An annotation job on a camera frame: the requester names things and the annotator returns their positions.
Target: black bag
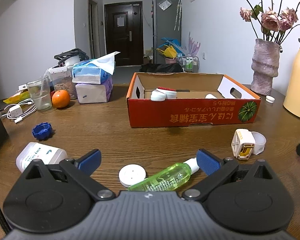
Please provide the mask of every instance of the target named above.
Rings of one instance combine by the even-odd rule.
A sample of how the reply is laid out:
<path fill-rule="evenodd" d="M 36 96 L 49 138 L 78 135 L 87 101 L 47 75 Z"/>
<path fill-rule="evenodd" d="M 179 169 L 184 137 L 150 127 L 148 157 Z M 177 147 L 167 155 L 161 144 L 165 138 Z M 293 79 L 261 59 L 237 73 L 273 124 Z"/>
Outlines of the black bag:
<path fill-rule="evenodd" d="M 183 69 L 179 63 L 173 64 L 145 64 L 140 68 L 140 72 L 145 73 L 180 73 Z"/>

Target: blue bottle cap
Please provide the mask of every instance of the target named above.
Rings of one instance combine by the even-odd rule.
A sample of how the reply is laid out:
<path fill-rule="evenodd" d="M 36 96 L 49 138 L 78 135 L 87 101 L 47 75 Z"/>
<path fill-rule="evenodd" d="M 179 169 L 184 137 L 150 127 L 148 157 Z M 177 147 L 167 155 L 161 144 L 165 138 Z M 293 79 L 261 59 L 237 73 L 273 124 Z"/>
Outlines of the blue bottle cap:
<path fill-rule="evenodd" d="M 32 129 L 32 135 L 37 140 L 41 141 L 48 138 L 52 134 L 51 124 L 48 122 L 44 122 L 38 124 L 36 127 Z"/>

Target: green liquid bottle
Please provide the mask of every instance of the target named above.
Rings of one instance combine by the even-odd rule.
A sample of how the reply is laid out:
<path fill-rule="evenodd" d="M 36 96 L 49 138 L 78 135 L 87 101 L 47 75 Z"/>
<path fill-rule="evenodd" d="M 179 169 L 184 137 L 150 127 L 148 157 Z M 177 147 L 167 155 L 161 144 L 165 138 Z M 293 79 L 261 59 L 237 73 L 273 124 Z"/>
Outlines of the green liquid bottle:
<path fill-rule="evenodd" d="M 185 184 L 199 167 L 197 159 L 176 163 L 153 176 L 128 187 L 131 191 L 172 191 Z"/>

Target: orange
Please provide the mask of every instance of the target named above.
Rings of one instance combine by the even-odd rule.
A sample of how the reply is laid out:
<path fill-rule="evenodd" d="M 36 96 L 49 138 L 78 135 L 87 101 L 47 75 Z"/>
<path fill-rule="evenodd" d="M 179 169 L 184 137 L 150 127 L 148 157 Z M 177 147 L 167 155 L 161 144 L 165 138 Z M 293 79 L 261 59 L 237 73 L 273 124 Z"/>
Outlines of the orange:
<path fill-rule="evenodd" d="M 52 96 L 52 105 L 55 108 L 64 108 L 70 103 L 70 95 L 67 90 L 59 90 Z"/>

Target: wood grain tabletop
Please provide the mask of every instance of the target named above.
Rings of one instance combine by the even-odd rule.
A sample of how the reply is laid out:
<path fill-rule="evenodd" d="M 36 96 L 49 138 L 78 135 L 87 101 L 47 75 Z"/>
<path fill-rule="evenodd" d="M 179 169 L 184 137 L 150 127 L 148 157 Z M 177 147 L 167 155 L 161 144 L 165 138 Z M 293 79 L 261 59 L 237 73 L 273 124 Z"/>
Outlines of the wood grain tabletop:
<path fill-rule="evenodd" d="M 259 156 L 253 155 L 247 163 L 266 159 L 278 174 L 295 204 L 288 232 L 300 240 L 300 159 L 295 152 L 300 143 L 300 119 L 283 108 L 282 94 L 273 91 L 274 104 L 262 99 L 253 124 L 133 129 L 129 124 L 127 90 L 127 86 L 114 86 L 109 103 L 79 105 L 72 101 L 67 109 L 36 112 L 19 124 L 4 120 L 10 137 L 0 149 L 1 207 L 20 175 L 16 158 L 29 142 L 35 141 L 32 128 L 41 122 L 51 123 L 55 130 L 53 137 L 43 143 L 65 149 L 69 157 L 79 158 L 94 148 L 100 149 L 102 164 L 92 177 L 116 194 L 125 189 L 118 178 L 123 166 L 139 164 L 151 176 L 174 163 L 195 157 L 200 148 L 221 159 L 232 156 L 235 130 L 247 128 L 262 133 L 267 139 L 265 151 Z M 198 171 L 178 193 L 204 178 L 205 174 Z M 0 228 L 0 239 L 3 236 Z"/>

